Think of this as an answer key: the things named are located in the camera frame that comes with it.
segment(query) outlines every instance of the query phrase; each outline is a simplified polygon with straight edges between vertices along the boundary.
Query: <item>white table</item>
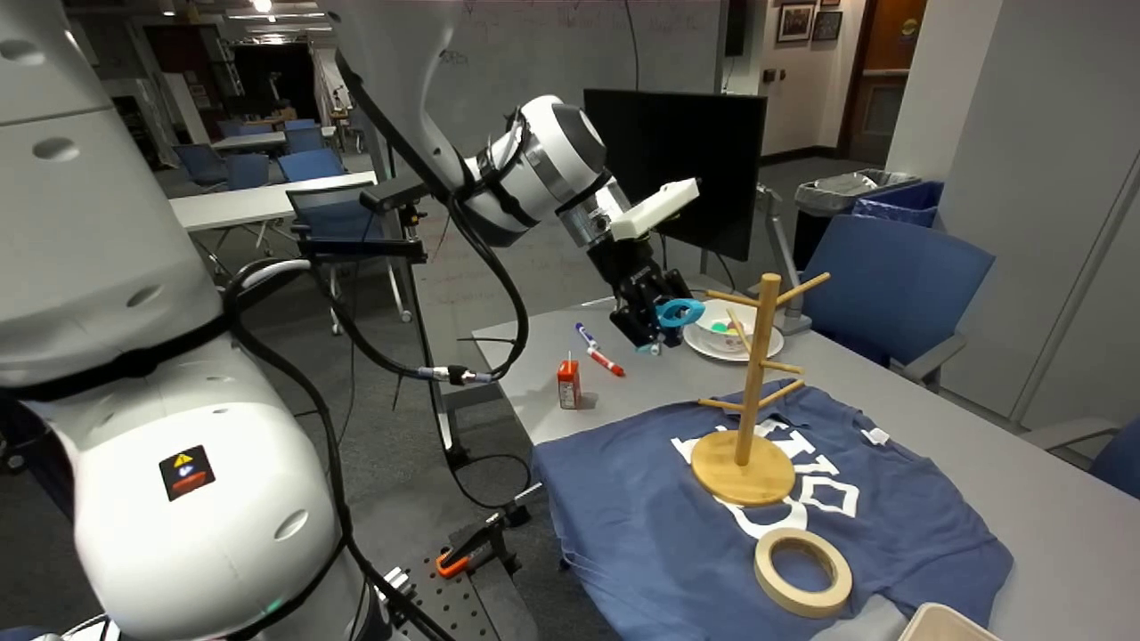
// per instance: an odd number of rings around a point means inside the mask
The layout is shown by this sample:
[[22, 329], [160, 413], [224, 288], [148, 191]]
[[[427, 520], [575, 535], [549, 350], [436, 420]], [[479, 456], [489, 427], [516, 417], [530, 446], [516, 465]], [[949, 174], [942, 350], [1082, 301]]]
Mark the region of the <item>white table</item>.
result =
[[[555, 408], [552, 374], [572, 350], [572, 319], [629, 374], [611, 382], [587, 361], [584, 390], [596, 408]], [[509, 339], [511, 324], [473, 330]], [[489, 363], [504, 355], [503, 342], [479, 342]], [[1140, 502], [1042, 456], [1023, 439], [936, 399], [933, 390], [834, 347], [793, 336], [778, 361], [807, 370], [807, 385], [864, 408], [902, 446], [929, 456], [1014, 557], [1014, 570], [995, 603], [995, 633], [1005, 641], [1134, 641], [1140, 636]], [[697, 396], [738, 390], [744, 368], [710, 363], [691, 350], [663, 355], [637, 351], [605, 319], [605, 307], [566, 307], [530, 318], [530, 347], [503, 379], [503, 396], [534, 442], [566, 439], [609, 420]]]
[[280, 184], [258, 184], [258, 188], [201, 191], [201, 195], [172, 199], [172, 211], [186, 231], [241, 228], [241, 223], [290, 218], [288, 191], [365, 184], [365, 183], [377, 183], [377, 174], [357, 171], [357, 174], [327, 174], [327, 177], [312, 177], [312, 183], [280, 183]]
[[211, 148], [217, 153], [268, 148], [268, 145], [283, 145], [283, 132], [251, 132], [251, 134], [226, 134], [211, 142]]

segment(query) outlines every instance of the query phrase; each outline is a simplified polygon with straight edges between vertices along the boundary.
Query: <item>floor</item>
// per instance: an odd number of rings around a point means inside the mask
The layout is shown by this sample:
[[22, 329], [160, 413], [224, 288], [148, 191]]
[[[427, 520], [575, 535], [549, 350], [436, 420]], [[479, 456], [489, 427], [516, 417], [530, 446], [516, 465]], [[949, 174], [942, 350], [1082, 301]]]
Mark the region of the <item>floor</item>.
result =
[[[784, 223], [793, 222], [790, 191], [796, 183], [852, 171], [847, 161], [811, 158], [777, 166], [763, 166], [758, 183], [784, 195]], [[162, 174], [172, 191], [181, 191], [178, 174]], [[504, 294], [489, 271], [463, 244], [444, 218], [427, 218], [420, 228], [427, 262], [415, 266], [415, 293], [422, 301], [422, 329], [431, 336], [433, 363], [476, 363], [465, 330], [509, 319]], [[771, 266], [768, 254], [749, 262], [720, 262], [691, 244], [669, 242], [669, 262], [688, 275], [691, 284], [727, 288], [727, 275], [750, 278]], [[288, 254], [283, 240], [271, 240], [271, 254]], [[236, 235], [224, 244], [226, 262], [257, 255], [251, 235]], [[555, 311], [580, 300], [605, 294], [587, 260], [572, 249], [560, 223], [539, 223], [528, 240], [503, 249], [504, 266], [516, 275], [530, 312]], [[397, 319], [384, 278], [364, 271], [345, 281], [345, 294], [358, 312], [365, 336], [403, 363], [420, 363], [415, 329]], [[364, 529], [365, 557], [384, 570], [410, 563], [444, 541], [447, 529], [476, 520], [485, 509], [470, 507], [441, 464], [436, 432], [427, 404], [427, 388], [396, 382], [350, 350], [341, 336], [327, 330], [327, 311], [312, 284], [300, 281], [251, 311], [248, 329], [296, 361], [318, 388], [327, 396], [345, 456], [345, 488]], [[283, 404], [305, 413], [305, 399], [271, 374]], [[503, 502], [522, 488], [528, 471], [503, 456], [528, 458], [528, 439], [509, 420], [504, 404], [485, 404], [460, 413], [460, 439], [470, 456], [492, 456], [463, 465], [454, 477], [485, 502]], [[539, 636], [580, 641], [611, 636], [605, 620], [592, 609], [572, 572], [560, 570], [560, 544], [549, 529], [546, 502], [530, 502], [534, 520], [509, 529], [509, 547], [520, 557], [516, 590]], [[55, 520], [51, 499], [27, 474], [0, 477], [0, 630], [11, 623], [33, 623], [42, 630], [71, 628], [100, 604], [86, 590], [83, 565], [73, 563], [68, 523]], [[504, 614], [511, 636], [530, 636], [528, 620]]]

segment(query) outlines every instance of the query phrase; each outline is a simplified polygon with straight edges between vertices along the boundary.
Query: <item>small bottle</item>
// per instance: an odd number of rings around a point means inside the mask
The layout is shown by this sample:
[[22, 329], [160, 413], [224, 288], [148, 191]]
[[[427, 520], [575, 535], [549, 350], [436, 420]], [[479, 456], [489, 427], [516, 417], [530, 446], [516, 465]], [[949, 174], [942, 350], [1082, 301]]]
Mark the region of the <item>small bottle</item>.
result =
[[575, 374], [575, 361], [568, 351], [555, 370], [555, 385], [560, 385], [560, 407], [572, 408], [580, 399], [580, 374]]

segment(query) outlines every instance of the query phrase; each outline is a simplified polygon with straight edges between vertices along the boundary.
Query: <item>label sticker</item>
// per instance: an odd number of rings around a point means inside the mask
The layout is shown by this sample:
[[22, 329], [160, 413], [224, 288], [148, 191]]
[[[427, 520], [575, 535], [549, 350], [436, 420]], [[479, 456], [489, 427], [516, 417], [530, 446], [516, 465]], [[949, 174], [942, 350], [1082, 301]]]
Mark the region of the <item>label sticker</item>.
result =
[[166, 499], [181, 499], [197, 488], [213, 483], [213, 465], [201, 446], [181, 450], [172, 458], [160, 464]]

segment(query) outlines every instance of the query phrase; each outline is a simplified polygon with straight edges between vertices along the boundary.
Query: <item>ceiling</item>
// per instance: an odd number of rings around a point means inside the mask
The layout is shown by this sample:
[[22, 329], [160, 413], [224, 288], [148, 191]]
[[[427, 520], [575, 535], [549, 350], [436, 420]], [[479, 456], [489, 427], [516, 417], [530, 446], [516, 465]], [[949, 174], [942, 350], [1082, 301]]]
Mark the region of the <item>ceiling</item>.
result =
[[137, 18], [142, 25], [217, 25], [230, 44], [296, 44], [332, 31], [318, 0], [271, 0], [271, 12], [257, 12], [251, 0], [64, 0], [64, 12], [71, 18]]

